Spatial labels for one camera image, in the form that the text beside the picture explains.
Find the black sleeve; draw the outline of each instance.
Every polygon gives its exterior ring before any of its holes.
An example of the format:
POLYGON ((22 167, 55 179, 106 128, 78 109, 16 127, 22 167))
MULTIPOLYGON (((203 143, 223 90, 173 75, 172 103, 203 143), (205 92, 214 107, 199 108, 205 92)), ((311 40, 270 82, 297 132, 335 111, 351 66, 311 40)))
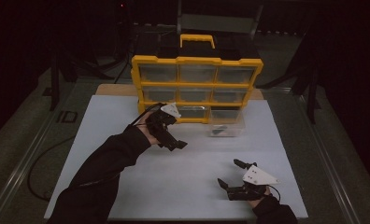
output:
POLYGON ((280 204, 273 196, 265 197, 254 209, 257 224, 296 224, 298 220, 291 208, 280 204))
POLYGON ((82 164, 68 189, 61 192, 48 223, 106 223, 118 192, 119 176, 99 185, 77 186, 109 179, 125 167, 135 165, 148 147, 147 137, 136 127, 110 136, 82 164))

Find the black cable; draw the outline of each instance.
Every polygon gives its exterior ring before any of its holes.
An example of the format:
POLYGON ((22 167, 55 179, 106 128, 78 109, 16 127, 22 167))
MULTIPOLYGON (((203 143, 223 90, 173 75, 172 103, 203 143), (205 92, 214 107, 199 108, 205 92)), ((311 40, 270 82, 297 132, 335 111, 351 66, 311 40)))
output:
POLYGON ((271 185, 268 185, 270 188, 272 188, 272 189, 274 189, 276 192, 277 192, 277 194, 278 194, 278 202, 280 202, 280 200, 281 200, 281 195, 280 195, 280 192, 278 192, 278 190, 275 188, 275 187, 273 187, 273 186, 271 186, 271 185))
POLYGON ((121 77, 121 75, 123 74, 124 70, 126 70, 127 68, 127 65, 129 64, 129 53, 126 54, 126 64, 124 65, 124 67, 121 69, 121 71, 119 72, 118 76, 115 78, 115 81, 113 82, 114 84, 116 84, 119 80, 119 78, 121 77))
POLYGON ((110 63, 105 63, 105 64, 99 64, 96 66, 93 66, 93 68, 96 68, 100 71, 108 71, 110 69, 113 69, 114 67, 118 66, 121 62, 123 62, 123 59, 117 59, 113 62, 110 63))
POLYGON ((157 122, 148 122, 148 123, 142 123, 142 124, 136 124, 135 126, 142 126, 142 125, 148 125, 148 124, 154 124, 157 122))
MULTIPOLYGON (((127 128, 131 127, 131 126, 135 126, 136 122, 138 122, 146 113, 150 112, 152 108, 154 108, 158 105, 162 106, 162 105, 165 105, 165 104, 157 103, 157 104, 151 105, 141 115, 139 115, 131 124, 129 124, 127 126, 127 128)), ((81 189, 81 188, 94 187, 94 186, 97 186, 97 185, 105 184, 109 181, 115 180, 117 177, 120 176, 120 174, 121 174, 121 172, 117 172, 117 173, 115 173, 114 175, 112 175, 110 177, 105 177, 105 178, 102 178, 102 179, 98 179, 98 180, 90 181, 90 182, 87 182, 87 183, 79 184, 79 185, 76 185, 74 187, 70 187, 68 189, 71 189, 71 190, 72 189, 81 189)))
POLYGON ((34 195, 34 196, 36 196, 38 199, 40 199, 40 200, 43 200, 43 201, 46 201, 46 202, 49 202, 50 201, 50 198, 49 197, 43 197, 43 196, 40 196, 40 195, 38 195, 35 191, 34 191, 34 189, 32 188, 32 186, 31 186, 31 174, 32 174, 32 172, 33 172, 33 170, 34 170, 34 167, 36 166, 36 164, 37 164, 37 162, 46 154, 46 153, 48 153, 49 151, 51 151, 52 149, 54 149, 54 148, 56 148, 57 146, 59 146, 59 145, 61 145, 61 144, 63 144, 63 143, 65 143, 65 142, 67 142, 67 141, 69 141, 69 140, 71 140, 71 139, 73 139, 73 138, 75 138, 75 136, 71 136, 71 137, 69 137, 69 138, 67 138, 67 139, 65 139, 65 140, 63 140, 63 141, 61 141, 61 142, 59 142, 59 143, 57 143, 57 144, 55 144, 54 146, 52 146, 52 147, 49 147, 48 149, 46 149, 45 151, 43 151, 37 158, 36 158, 36 160, 33 162, 33 164, 31 165, 31 167, 30 167, 30 171, 28 172, 28 176, 27 176, 27 187, 28 187, 28 189, 30 190, 30 192, 34 195))

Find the floor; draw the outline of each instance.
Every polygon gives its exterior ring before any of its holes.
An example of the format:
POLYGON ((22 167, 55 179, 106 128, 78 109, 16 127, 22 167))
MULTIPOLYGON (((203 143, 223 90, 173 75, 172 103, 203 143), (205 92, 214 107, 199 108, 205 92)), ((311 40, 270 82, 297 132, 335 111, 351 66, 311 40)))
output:
MULTIPOLYGON (((283 75, 300 41, 289 35, 257 34, 254 43, 264 68, 256 84, 283 75)), ((107 74, 115 77, 122 67, 107 74)), ((0 132, 0 223, 46 222, 43 216, 48 202, 33 195, 27 183, 39 197, 49 198, 90 98, 99 84, 109 82, 93 77, 79 78, 76 83, 61 80, 61 102, 49 111, 50 98, 43 92, 50 86, 50 71, 40 77, 37 89, 0 132)), ((131 82, 129 67, 119 82, 131 82)), ((370 223, 370 177, 324 89, 318 89, 320 109, 315 111, 317 123, 313 125, 305 115, 304 97, 291 94, 292 83, 288 80, 263 90, 263 97, 271 107, 309 213, 309 218, 299 223, 370 223)))

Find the clear plastic drawer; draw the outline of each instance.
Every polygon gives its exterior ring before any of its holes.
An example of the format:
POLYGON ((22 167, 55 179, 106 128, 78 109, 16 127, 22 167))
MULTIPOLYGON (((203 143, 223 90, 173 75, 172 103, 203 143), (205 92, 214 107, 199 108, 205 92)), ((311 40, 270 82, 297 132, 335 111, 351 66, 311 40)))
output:
POLYGON ((211 96, 212 88, 178 88, 180 102, 208 102, 211 96))
POLYGON ((178 106, 178 112, 182 119, 203 119, 207 116, 208 106, 183 105, 178 106))
POLYGON ((209 119, 209 135, 212 137, 239 136, 246 125, 241 110, 212 107, 209 119))
POLYGON ((221 66, 217 74, 218 83, 249 83, 255 67, 221 66))
POLYGON ((179 81, 181 82, 212 82, 217 67, 207 64, 181 64, 179 81))
POLYGON ((175 64, 139 64, 141 81, 176 82, 177 66, 175 64))
POLYGON ((212 99, 215 103, 242 103, 246 93, 245 88, 215 88, 212 99))
POLYGON ((144 101, 146 102, 175 102, 176 91, 175 87, 143 87, 144 101))

